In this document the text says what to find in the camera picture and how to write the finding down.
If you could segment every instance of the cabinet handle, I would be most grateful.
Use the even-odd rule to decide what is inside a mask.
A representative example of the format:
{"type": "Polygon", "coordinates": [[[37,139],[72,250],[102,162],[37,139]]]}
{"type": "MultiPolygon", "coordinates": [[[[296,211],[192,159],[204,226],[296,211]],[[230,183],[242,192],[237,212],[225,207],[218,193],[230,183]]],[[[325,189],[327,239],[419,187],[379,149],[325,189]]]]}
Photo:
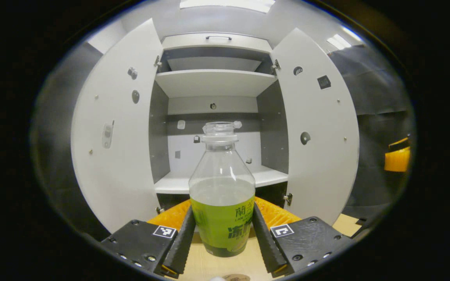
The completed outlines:
{"type": "Polygon", "coordinates": [[[229,40],[232,40],[232,37],[228,37],[228,36],[220,36],[220,35],[206,36],[206,39],[209,39],[210,37],[224,37],[224,38],[228,38],[229,40]]]}

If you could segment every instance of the clear plastic bottle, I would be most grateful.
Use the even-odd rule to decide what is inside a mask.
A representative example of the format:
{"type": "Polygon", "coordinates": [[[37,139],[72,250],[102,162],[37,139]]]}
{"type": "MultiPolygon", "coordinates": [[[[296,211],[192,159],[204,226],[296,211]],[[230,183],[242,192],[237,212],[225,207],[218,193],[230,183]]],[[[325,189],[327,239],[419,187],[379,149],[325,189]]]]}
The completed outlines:
{"type": "Polygon", "coordinates": [[[211,122],[202,129],[206,151],[189,180],[195,221],[208,253],[236,256],[248,241],[255,178],[236,151],[234,123],[211,122]]]}

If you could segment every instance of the green bottle label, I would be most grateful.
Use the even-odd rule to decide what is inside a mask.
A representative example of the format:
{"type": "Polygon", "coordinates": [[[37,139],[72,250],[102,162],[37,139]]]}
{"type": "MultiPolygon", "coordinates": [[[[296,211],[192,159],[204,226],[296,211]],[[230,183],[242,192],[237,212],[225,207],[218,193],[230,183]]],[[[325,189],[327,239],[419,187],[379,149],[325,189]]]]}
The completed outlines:
{"type": "Polygon", "coordinates": [[[248,241],[255,197],[231,206],[210,206],[191,198],[195,223],[206,250],[214,256],[235,256],[248,241]]]}

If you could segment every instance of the open cabinet door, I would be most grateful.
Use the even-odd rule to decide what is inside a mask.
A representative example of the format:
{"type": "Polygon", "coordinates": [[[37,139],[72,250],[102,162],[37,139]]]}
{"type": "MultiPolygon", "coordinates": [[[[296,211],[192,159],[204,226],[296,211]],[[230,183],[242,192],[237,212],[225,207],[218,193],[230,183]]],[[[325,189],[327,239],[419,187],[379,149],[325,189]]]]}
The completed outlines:
{"type": "Polygon", "coordinates": [[[89,207],[111,233],[131,219],[146,221],[156,215],[148,119],[154,64],[162,51],[150,19],[98,61],[75,105],[71,130],[75,176],[89,207]],[[130,68],[136,78],[128,75],[130,68]]]}
{"type": "Polygon", "coordinates": [[[293,199],[285,208],[333,224],[352,191],[359,161],[359,127],[350,92],[325,52],[298,28],[270,56],[280,65],[276,73],[288,124],[287,193],[293,199]],[[330,87],[323,85],[324,76],[330,87]]]}

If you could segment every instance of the bottle neck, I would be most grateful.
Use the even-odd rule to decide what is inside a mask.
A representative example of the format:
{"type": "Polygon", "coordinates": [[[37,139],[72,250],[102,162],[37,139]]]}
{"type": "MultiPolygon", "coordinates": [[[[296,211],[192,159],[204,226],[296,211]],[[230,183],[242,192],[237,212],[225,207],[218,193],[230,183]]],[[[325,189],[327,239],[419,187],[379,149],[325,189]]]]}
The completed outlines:
{"type": "Polygon", "coordinates": [[[222,144],[206,144],[206,151],[234,151],[236,144],[234,142],[224,142],[222,144]]]}

